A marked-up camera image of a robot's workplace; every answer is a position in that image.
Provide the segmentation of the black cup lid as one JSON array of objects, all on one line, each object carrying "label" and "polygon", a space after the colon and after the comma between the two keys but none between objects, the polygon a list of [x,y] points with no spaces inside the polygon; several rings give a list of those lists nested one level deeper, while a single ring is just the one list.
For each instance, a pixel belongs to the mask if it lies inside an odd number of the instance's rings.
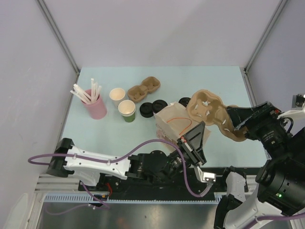
[{"label": "black cup lid", "polygon": [[187,107],[189,101],[190,101],[190,97],[183,97],[179,100],[178,103],[182,104],[184,107]]},{"label": "black cup lid", "polygon": [[166,101],[164,100],[155,100],[153,103],[152,103],[152,111],[156,114],[158,112],[160,112],[162,109],[164,109],[165,107],[167,107],[168,104]]}]

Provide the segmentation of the single cardboard cup carrier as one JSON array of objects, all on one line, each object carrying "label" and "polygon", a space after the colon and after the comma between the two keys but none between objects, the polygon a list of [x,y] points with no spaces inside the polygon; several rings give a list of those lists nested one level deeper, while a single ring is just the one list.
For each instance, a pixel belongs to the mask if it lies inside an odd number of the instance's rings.
[{"label": "single cardboard cup carrier", "polygon": [[234,130],[226,108],[219,96],[208,90],[199,90],[191,97],[186,111],[197,122],[203,121],[207,126],[216,125],[224,136],[233,141],[246,140],[241,130]]}]

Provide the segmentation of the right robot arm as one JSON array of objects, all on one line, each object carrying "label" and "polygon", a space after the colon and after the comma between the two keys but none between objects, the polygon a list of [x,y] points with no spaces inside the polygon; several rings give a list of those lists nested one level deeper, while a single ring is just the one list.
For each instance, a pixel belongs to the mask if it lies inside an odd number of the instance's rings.
[{"label": "right robot arm", "polygon": [[228,106],[226,111],[235,130],[250,140],[258,140],[270,159],[256,175],[257,186],[245,197],[246,176],[228,167],[220,179],[227,191],[214,219],[216,229],[258,229],[273,220],[304,217],[305,131],[293,135],[285,121],[293,122],[270,102],[249,108]]}]

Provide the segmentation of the paper takeout bag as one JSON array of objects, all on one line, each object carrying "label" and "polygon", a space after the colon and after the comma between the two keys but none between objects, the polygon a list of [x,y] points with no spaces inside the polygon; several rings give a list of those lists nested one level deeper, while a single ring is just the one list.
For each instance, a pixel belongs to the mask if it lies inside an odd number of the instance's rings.
[{"label": "paper takeout bag", "polygon": [[196,127],[199,122],[189,117],[186,108],[178,103],[170,103],[154,114],[156,136],[159,139],[177,144],[177,139]]}]

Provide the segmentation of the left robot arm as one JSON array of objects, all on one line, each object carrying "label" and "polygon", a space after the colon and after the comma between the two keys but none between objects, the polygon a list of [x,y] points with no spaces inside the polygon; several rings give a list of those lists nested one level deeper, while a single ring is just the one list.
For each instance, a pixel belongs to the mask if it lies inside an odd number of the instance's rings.
[{"label": "left robot arm", "polygon": [[62,139],[47,168],[47,174],[55,177],[73,175],[85,185],[99,191],[110,175],[121,180],[137,179],[152,184],[166,183],[184,169],[200,167],[206,163],[203,153],[205,123],[200,122],[177,140],[177,149],[169,155],[154,150],[130,156],[109,156],[85,151],[76,147],[69,138]]}]

